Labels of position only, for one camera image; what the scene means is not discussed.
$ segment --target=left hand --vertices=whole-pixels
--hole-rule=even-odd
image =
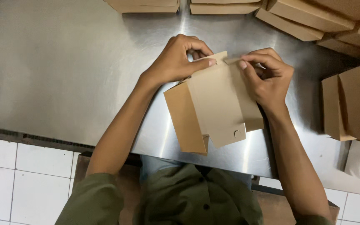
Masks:
[[[187,52],[194,59],[213,55],[205,42],[197,37],[179,34],[169,39],[166,47],[155,62],[141,74],[141,79],[148,79],[156,85],[179,81],[191,76],[194,72],[216,64],[215,59],[202,59],[189,62]]]

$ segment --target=metal table surface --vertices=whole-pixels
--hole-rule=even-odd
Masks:
[[[287,105],[319,175],[346,147],[322,134],[320,80],[350,58],[301,42],[249,15],[119,14],[103,0],[0,0],[0,128],[96,145],[139,75],[183,33],[238,56],[273,47],[295,67]],[[133,153],[276,177],[267,130],[208,156],[180,151],[163,91],[143,120]]]

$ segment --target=right hand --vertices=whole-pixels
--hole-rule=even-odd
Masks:
[[[239,67],[248,79],[256,101],[266,114],[288,113],[286,95],[294,68],[283,62],[272,49],[260,49],[241,55]]]

